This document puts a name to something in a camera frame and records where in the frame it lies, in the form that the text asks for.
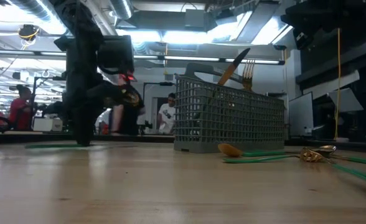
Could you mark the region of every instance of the white box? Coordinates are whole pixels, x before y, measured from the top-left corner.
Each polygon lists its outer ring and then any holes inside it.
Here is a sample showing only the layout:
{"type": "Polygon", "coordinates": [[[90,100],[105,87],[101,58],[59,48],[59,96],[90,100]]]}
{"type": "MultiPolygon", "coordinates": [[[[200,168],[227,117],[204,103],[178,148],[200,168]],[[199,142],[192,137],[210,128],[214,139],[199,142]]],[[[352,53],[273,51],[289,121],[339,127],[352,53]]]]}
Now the white box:
{"type": "Polygon", "coordinates": [[[60,119],[35,118],[34,131],[62,131],[63,121],[60,119]]]}

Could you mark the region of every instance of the ceiling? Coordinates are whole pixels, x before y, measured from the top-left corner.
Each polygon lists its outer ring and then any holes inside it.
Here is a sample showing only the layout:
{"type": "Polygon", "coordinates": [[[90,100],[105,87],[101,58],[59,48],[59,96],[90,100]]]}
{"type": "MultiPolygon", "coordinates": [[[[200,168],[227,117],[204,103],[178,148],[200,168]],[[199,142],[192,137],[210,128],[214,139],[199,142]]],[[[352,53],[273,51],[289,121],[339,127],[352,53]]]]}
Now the ceiling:
{"type": "MultiPolygon", "coordinates": [[[[0,49],[35,50],[59,52],[53,41],[60,37],[63,24],[52,17],[44,22],[35,13],[19,9],[10,2],[18,0],[0,0],[0,49]],[[23,24],[33,24],[40,27],[40,32],[34,42],[22,40],[17,31],[23,24]]],[[[292,31],[289,26],[280,21],[279,16],[284,10],[294,4],[294,0],[259,1],[259,0],[193,0],[185,3],[180,0],[84,0],[82,1],[92,12],[94,20],[103,35],[131,35],[135,54],[191,56],[191,57],[221,57],[235,58],[238,52],[251,46],[248,58],[265,60],[281,60],[281,52],[275,50],[270,43],[286,45],[294,48],[292,31]],[[132,5],[132,15],[129,19],[116,19],[121,7],[113,10],[112,5],[132,5]],[[229,9],[232,15],[227,22],[217,25],[223,19],[216,19],[222,9],[229,9]],[[205,21],[198,15],[205,14],[205,21]]],[[[143,68],[137,71],[148,71],[152,68],[164,68],[173,73],[184,70],[186,61],[140,60],[135,67],[143,68]]],[[[227,63],[206,62],[213,66],[225,68],[227,63]]],[[[34,77],[43,74],[59,76],[65,70],[63,60],[44,60],[37,58],[5,58],[0,57],[0,105],[2,110],[16,97],[13,87],[17,84],[32,88],[34,77]],[[20,72],[21,78],[12,77],[14,72],[20,72]]],[[[141,82],[143,74],[137,74],[141,82]]],[[[49,103],[60,98],[64,82],[38,81],[37,101],[49,103]]]]}

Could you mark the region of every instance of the gray plastic basket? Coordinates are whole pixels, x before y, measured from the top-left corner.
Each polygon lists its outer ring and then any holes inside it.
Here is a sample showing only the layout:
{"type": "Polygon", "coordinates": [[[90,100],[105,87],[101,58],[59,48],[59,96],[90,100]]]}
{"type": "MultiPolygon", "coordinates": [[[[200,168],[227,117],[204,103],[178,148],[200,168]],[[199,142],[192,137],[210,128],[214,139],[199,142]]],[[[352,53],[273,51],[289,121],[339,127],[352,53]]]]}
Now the gray plastic basket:
{"type": "Polygon", "coordinates": [[[218,152],[220,143],[243,151],[284,148],[284,101],[177,77],[174,149],[218,152]]]}

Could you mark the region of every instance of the black equipment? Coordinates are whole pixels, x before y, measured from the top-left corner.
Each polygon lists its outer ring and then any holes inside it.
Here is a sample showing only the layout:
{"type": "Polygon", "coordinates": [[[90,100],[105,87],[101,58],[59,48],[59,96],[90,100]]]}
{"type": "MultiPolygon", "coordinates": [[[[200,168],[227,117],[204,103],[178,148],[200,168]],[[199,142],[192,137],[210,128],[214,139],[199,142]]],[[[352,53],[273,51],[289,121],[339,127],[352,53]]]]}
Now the black equipment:
{"type": "Polygon", "coordinates": [[[354,22],[366,24],[366,0],[307,0],[287,8],[281,20],[294,27],[296,47],[301,50],[320,30],[345,29],[354,22]]]}
{"type": "Polygon", "coordinates": [[[93,16],[79,0],[50,0],[62,22],[75,38],[63,36],[55,40],[57,47],[67,53],[65,76],[66,92],[63,95],[63,116],[68,116],[78,144],[89,146],[93,126],[104,111],[105,99],[117,105],[138,106],[140,99],[129,89],[103,80],[103,72],[129,74],[134,72],[133,48],[130,36],[104,37],[93,16]]]}

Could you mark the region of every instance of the table surface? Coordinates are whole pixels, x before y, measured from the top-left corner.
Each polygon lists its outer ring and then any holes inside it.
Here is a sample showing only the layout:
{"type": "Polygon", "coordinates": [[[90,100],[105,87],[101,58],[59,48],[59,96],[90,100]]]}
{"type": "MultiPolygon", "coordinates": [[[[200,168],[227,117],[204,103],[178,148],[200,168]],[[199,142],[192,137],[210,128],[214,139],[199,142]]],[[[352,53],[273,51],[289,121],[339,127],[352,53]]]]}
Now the table surface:
{"type": "Polygon", "coordinates": [[[172,144],[94,144],[0,145],[0,224],[366,223],[366,182],[329,164],[225,164],[172,144]]]}

